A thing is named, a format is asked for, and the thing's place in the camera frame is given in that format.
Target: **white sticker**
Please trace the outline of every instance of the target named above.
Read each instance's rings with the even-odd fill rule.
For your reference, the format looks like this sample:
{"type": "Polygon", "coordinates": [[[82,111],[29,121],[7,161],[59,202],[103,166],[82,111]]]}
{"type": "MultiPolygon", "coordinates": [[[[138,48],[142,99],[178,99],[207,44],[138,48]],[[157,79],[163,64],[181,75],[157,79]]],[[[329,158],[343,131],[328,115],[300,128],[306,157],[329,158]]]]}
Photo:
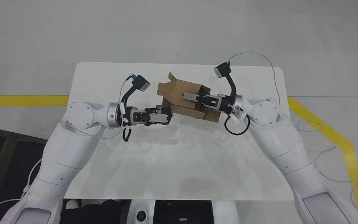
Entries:
{"type": "Polygon", "coordinates": [[[240,121],[234,115],[231,116],[231,119],[233,119],[236,124],[240,123],[240,121]]]}
{"type": "Polygon", "coordinates": [[[119,104],[119,106],[121,107],[121,113],[122,113],[123,115],[125,115],[124,103],[121,102],[121,103],[119,104]]]}

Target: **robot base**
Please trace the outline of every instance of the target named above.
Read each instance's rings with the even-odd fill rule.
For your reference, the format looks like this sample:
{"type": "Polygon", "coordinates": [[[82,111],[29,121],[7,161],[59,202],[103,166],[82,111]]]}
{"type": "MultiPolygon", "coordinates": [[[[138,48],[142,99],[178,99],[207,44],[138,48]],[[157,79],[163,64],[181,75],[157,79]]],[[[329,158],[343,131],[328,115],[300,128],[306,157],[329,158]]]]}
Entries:
{"type": "Polygon", "coordinates": [[[233,200],[132,200],[127,224],[239,224],[233,200]]]}

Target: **white table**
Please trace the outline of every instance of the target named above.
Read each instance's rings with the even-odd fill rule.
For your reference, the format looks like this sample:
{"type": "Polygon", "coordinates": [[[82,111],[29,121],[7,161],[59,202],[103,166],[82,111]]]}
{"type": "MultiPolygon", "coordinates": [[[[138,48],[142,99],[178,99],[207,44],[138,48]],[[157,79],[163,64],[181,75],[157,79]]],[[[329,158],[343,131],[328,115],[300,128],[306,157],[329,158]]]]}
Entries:
{"type": "MultiPolygon", "coordinates": [[[[168,72],[206,85],[212,94],[229,94],[227,81],[216,77],[214,67],[82,62],[76,67],[69,104],[118,101],[120,86],[130,72],[152,84],[129,99],[128,105],[138,108],[162,101],[157,85],[168,81],[168,72]]],[[[232,66],[232,70],[239,94],[277,99],[270,67],[232,66]]],[[[288,115],[283,72],[275,71],[282,110],[288,115]]],[[[120,136],[101,140],[66,198],[292,200],[289,186],[252,136],[231,136],[224,130],[224,118],[211,123],[175,114],[170,125],[135,127],[128,143],[120,136]]]]}

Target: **black cable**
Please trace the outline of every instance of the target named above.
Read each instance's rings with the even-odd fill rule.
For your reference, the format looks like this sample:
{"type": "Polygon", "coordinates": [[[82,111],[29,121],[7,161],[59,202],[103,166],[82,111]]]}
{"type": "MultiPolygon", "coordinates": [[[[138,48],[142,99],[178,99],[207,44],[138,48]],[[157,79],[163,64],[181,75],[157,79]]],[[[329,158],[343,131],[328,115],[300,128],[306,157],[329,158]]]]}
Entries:
{"type": "Polygon", "coordinates": [[[133,92],[136,90],[136,87],[135,86],[132,86],[123,96],[121,102],[124,103],[124,106],[127,106],[127,101],[128,101],[128,98],[130,97],[130,95],[133,94],[133,92]]]}
{"type": "Polygon", "coordinates": [[[233,79],[231,78],[231,76],[229,74],[226,76],[226,79],[228,80],[229,85],[231,87],[230,97],[232,98],[232,100],[235,100],[235,98],[236,98],[236,85],[235,85],[233,79]]]}
{"type": "Polygon", "coordinates": [[[130,134],[132,133],[132,129],[129,128],[127,137],[125,136],[125,130],[126,130],[126,128],[123,130],[123,140],[124,140],[125,142],[128,142],[129,137],[130,137],[130,134]]]}
{"type": "Polygon", "coordinates": [[[230,119],[230,115],[228,115],[228,118],[226,118],[226,120],[224,122],[224,127],[230,134],[233,134],[234,136],[240,136],[243,133],[245,133],[248,130],[248,128],[250,127],[251,120],[250,120],[250,117],[247,114],[246,114],[246,118],[247,118],[247,126],[246,126],[246,128],[245,128],[245,130],[243,132],[233,133],[231,130],[228,129],[227,123],[228,123],[228,120],[230,119]]]}

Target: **cardboard box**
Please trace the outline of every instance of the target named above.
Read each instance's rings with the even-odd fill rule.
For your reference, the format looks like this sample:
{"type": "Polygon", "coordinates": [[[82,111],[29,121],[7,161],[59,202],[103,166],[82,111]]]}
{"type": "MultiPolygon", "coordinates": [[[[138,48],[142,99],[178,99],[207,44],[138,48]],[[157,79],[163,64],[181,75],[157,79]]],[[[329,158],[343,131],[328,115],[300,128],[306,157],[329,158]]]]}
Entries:
{"type": "Polygon", "coordinates": [[[169,73],[169,79],[171,80],[170,82],[159,83],[158,85],[157,95],[163,96],[162,106],[170,106],[173,113],[210,122],[219,121],[220,112],[211,108],[201,108],[196,106],[194,101],[185,100],[182,97],[183,92],[209,94],[211,89],[197,83],[178,80],[172,73],[169,73]]]}

